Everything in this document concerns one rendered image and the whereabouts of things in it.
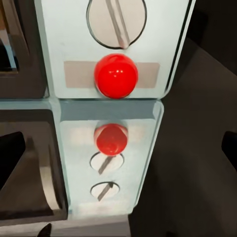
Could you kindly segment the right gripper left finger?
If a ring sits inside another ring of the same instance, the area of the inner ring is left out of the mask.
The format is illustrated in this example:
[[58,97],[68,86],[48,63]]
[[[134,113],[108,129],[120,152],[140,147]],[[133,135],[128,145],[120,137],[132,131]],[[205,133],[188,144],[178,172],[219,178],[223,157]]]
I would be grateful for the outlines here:
[[0,190],[26,150],[22,132],[0,137]]

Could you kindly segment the microwave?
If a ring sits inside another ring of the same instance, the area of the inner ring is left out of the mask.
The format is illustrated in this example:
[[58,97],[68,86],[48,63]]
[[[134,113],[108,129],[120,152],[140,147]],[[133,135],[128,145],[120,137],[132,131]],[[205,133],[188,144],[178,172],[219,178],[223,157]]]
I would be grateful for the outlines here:
[[171,89],[195,0],[0,0],[0,102]]

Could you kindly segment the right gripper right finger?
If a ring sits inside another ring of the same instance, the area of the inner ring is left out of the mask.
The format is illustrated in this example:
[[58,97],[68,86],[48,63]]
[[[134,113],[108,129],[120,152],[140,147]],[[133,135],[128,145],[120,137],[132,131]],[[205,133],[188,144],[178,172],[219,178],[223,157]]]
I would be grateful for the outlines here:
[[237,133],[225,132],[221,148],[237,170]]

